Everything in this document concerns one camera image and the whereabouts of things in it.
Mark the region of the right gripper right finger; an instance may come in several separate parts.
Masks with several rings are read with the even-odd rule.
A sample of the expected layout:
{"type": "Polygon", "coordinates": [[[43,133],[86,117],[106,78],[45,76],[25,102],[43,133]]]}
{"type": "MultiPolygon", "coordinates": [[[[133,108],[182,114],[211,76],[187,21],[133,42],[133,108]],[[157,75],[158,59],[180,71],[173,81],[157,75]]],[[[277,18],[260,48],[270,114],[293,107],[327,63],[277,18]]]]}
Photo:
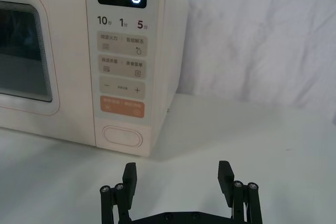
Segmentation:
{"type": "Polygon", "coordinates": [[[228,161],[219,161],[218,182],[231,209],[231,219],[237,223],[263,223],[259,199],[259,186],[235,180],[228,161]]]}

